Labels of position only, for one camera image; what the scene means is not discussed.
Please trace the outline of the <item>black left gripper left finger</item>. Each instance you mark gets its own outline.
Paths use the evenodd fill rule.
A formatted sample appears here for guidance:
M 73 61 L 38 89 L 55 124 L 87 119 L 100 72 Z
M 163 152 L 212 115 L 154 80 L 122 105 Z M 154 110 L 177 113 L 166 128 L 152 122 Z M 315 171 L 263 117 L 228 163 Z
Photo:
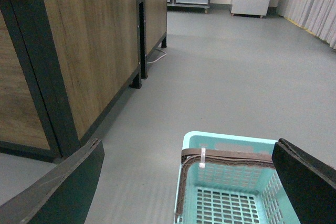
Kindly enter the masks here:
M 23 192 L 1 205 L 1 223 L 84 223 L 100 178 L 103 143 L 88 141 Z

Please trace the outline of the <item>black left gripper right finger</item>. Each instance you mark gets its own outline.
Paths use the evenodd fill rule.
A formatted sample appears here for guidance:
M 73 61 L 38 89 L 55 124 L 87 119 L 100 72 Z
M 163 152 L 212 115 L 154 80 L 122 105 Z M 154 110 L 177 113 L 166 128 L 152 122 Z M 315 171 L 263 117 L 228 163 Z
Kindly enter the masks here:
M 301 223 L 335 223 L 335 169 L 281 138 L 272 161 Z

